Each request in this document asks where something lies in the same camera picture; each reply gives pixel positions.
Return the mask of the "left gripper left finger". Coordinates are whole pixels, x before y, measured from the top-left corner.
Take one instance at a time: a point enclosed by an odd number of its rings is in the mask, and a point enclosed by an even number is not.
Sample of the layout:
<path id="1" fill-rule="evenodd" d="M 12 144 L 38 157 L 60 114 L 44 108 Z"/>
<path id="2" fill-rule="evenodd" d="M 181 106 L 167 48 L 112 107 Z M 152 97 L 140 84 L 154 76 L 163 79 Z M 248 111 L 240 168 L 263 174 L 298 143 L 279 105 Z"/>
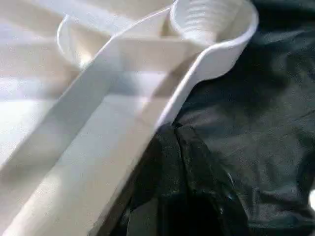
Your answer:
<path id="1" fill-rule="evenodd" d="M 181 151 L 174 127 L 153 136 L 134 182 L 127 227 L 129 236 L 183 236 L 187 213 Z"/>

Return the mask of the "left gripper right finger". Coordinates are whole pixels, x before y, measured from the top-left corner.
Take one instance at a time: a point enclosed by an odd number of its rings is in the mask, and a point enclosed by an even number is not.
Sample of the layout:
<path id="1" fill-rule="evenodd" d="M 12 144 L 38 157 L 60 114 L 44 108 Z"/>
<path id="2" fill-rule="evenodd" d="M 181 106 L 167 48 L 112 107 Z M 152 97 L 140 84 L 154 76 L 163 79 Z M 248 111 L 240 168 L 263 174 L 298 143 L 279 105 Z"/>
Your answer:
<path id="1" fill-rule="evenodd" d="M 218 160 L 219 153 L 209 150 L 192 127 L 179 127 L 176 135 L 194 201 L 211 208 L 223 235 L 250 236 L 248 217 L 231 175 Z"/>

